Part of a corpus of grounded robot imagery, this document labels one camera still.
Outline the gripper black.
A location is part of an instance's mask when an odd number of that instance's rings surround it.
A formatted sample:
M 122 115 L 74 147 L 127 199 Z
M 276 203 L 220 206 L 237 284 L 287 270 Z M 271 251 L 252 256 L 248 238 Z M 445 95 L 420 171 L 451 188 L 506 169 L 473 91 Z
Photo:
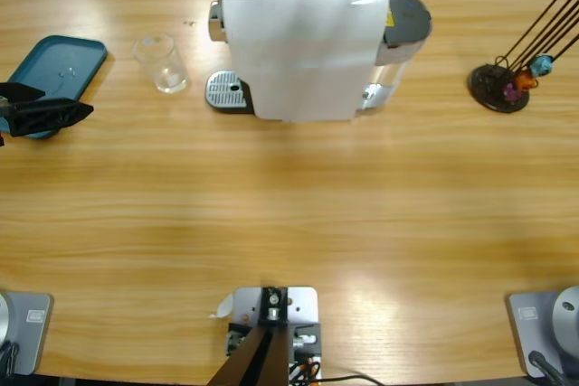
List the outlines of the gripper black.
M 12 137 L 23 137 L 44 131 L 71 127 L 88 117 L 92 105 L 72 99 L 40 99 L 45 95 L 18 82 L 1 82 L 0 117 L 7 118 L 8 132 Z M 9 101 L 28 101 L 10 103 Z

